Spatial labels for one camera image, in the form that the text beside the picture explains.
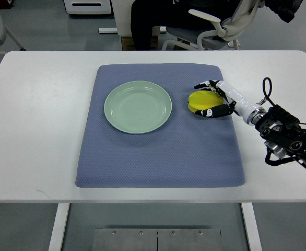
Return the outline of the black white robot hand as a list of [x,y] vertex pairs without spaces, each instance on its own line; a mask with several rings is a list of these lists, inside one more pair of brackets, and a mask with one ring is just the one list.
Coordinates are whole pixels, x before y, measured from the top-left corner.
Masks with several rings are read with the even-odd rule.
[[207,110],[197,110],[196,115],[206,118],[220,118],[232,113],[242,117],[247,124],[256,124],[257,116],[264,112],[259,104],[253,104],[225,81],[209,80],[194,86],[196,91],[207,90],[223,98],[224,104]]

